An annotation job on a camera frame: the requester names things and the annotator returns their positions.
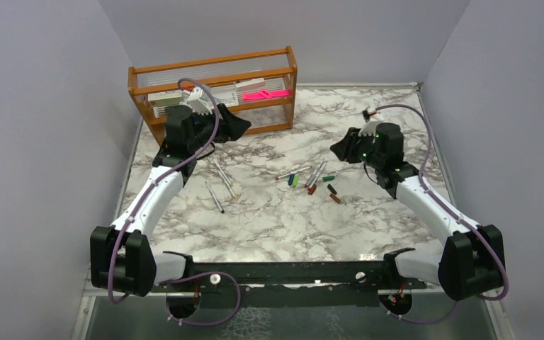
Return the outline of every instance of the white wall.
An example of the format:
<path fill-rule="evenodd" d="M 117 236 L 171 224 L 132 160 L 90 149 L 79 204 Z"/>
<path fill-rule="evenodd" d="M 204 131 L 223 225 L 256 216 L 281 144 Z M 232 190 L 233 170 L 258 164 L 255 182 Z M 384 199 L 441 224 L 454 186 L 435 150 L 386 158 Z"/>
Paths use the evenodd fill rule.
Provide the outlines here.
<path fill-rule="evenodd" d="M 96 0 L 0 1 L 0 339 L 67 339 L 137 130 Z"/>
<path fill-rule="evenodd" d="M 292 45 L 300 82 L 423 81 L 469 0 L 100 0 L 136 67 Z"/>
<path fill-rule="evenodd" d="M 517 339 L 544 339 L 544 1 L 472 0 L 423 87 L 458 207 L 504 233 Z"/>

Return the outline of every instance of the pink object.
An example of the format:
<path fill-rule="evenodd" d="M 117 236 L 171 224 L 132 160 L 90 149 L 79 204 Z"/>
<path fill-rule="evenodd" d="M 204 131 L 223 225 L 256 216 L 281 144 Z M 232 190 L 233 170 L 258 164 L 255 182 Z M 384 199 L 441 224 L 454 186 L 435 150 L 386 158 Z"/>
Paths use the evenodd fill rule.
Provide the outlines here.
<path fill-rule="evenodd" d="M 262 99 L 272 99 L 278 97 L 287 97 L 290 96 L 290 90 L 278 90 L 278 91 L 267 91 L 260 90 L 256 93 L 243 93 L 244 101 L 260 101 Z"/>

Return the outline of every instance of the marble tabletop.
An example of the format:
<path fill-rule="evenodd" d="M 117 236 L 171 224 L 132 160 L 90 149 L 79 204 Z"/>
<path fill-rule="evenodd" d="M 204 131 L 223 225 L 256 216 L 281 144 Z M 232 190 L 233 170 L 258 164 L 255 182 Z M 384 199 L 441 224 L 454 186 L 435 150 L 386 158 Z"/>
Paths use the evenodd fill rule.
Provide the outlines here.
<path fill-rule="evenodd" d="M 299 89 L 292 130 L 244 136 L 220 144 L 210 158 L 197 163 L 185 188 L 170 202 L 150 244 L 154 254 L 171 250 L 192 254 L 196 261 L 350 261 L 381 259 L 385 252 L 428 244 L 434 238 L 405 205 L 371 182 L 361 164 L 340 162 L 330 145 L 349 127 L 361 127 L 361 111 L 386 103 L 420 109 L 414 89 Z M 282 123 L 274 109 L 240 113 L 254 126 Z M 385 110 L 384 121 L 398 123 L 406 136 L 406 160 L 419 166 L 426 132 L 418 116 L 404 109 Z M 158 145 L 143 126 L 124 197 L 124 208 L 136 197 L 151 169 Z M 215 158 L 234 181 L 234 200 L 216 173 Z M 308 195 L 274 177 L 304 165 L 329 161 L 333 187 Z M 302 174 L 300 184 L 310 173 Z M 443 174 L 433 155 L 427 166 L 431 184 L 446 196 Z M 225 209 L 221 214 L 205 187 L 208 182 Z"/>

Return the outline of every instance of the wooden frame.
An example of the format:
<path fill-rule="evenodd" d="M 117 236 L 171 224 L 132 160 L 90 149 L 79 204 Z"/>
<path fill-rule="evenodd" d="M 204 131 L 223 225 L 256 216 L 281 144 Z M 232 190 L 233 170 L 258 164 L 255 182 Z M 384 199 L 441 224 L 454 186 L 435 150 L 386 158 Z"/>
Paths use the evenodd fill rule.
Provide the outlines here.
<path fill-rule="evenodd" d="M 210 59 L 196 60 L 192 62 L 179 62 L 176 64 L 165 64 L 151 67 L 140 67 L 135 69 L 134 67 L 128 68 L 128 93 L 130 98 L 137 106 L 138 111 L 143 117 L 145 123 L 149 127 L 149 130 L 155 137 L 158 144 L 161 144 L 164 140 L 164 124 L 166 122 L 165 117 L 155 117 L 153 108 L 149 106 L 146 101 L 148 94 L 163 91 L 173 91 L 178 89 L 178 85 L 175 81 L 157 84 L 151 86 L 139 86 L 138 76 L 140 74 L 149 74 L 153 72 L 165 72 L 171 70 L 181 70 L 186 67 L 200 67 L 205 65 L 220 64 L 220 69 L 224 69 L 224 63 L 235 62 L 240 60 L 250 60 L 255 58 L 270 57 L 275 55 L 286 55 L 287 64 L 286 67 L 273 68 L 273 69 L 260 69 L 252 72 L 228 74 L 223 76 L 212 76 L 209 78 L 197 79 L 201 83 L 207 84 L 214 88 L 217 86 L 232 85 L 237 81 L 245 81 L 254 78 L 265 79 L 282 79 L 284 87 L 290 90 L 290 96 L 284 98 L 272 98 L 262 101 L 253 101 L 248 103 L 240 103 L 238 106 L 232 106 L 229 108 L 233 113 L 238 113 L 244 110 L 252 110 L 255 108 L 265 108 L 269 106 L 282 106 L 285 111 L 286 123 L 269 125 L 263 127 L 255 127 L 247 130 L 246 135 L 253 135 L 256 133 L 264 133 L 270 131 L 287 130 L 293 128 L 293 119 L 295 117 L 295 90 L 297 89 L 297 62 L 295 61 L 295 55 L 293 49 L 290 46 L 280 50 L 270 50 L 263 52 L 246 53 L 243 55 L 232 55 L 228 57 L 217 57 Z M 185 77 L 190 77 L 190 71 L 187 70 Z M 182 83 L 182 86 L 191 87 L 192 84 Z"/>

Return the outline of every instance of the wooden rack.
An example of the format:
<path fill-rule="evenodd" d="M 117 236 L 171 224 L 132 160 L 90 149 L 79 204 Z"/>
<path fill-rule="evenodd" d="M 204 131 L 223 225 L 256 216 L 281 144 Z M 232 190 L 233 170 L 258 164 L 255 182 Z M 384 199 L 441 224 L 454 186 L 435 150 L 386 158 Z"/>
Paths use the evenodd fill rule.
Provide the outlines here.
<path fill-rule="evenodd" d="M 161 144 L 164 140 L 166 117 L 155 116 L 153 108 L 147 102 L 147 95 L 177 90 L 178 85 L 176 82 L 182 77 L 196 79 L 210 86 L 212 90 L 220 86 L 234 87 L 234 84 L 238 81 L 255 78 L 264 78 L 266 84 L 268 80 L 271 80 L 271 84 L 280 84 L 283 89 L 290 90 L 289 96 L 260 101 L 243 101 L 242 98 L 239 98 L 239 105 L 229 107 L 229 109 L 240 117 L 241 115 L 237 114 L 240 111 L 269 106 L 283 107 L 286 123 L 254 127 L 247 130 L 246 135 L 287 130 L 293 127 L 297 62 L 290 46 L 280 50 L 202 59 L 192 62 L 179 62 L 137 69 L 134 67 L 128 68 L 128 93 L 158 144 Z M 182 87 L 191 88 L 192 84 L 182 83 Z"/>

